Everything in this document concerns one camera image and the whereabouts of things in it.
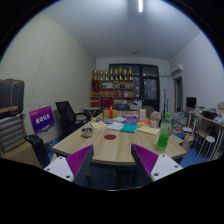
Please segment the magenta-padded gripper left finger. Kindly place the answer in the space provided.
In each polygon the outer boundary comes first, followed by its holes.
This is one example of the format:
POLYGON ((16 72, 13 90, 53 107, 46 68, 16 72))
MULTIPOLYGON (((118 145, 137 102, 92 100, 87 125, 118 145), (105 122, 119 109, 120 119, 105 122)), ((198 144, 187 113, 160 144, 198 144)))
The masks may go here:
POLYGON ((94 148, 89 145, 68 157, 59 156, 45 168, 45 171, 82 185, 93 155, 94 148))

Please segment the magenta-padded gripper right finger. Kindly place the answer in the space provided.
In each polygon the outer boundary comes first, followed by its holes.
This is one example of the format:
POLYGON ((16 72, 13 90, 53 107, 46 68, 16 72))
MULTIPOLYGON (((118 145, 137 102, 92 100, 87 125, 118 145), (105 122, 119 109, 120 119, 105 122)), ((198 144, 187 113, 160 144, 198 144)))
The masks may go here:
POLYGON ((131 154, 135 160, 137 170, 144 185, 182 169, 182 167, 167 154, 157 155, 136 144, 131 145, 131 154))

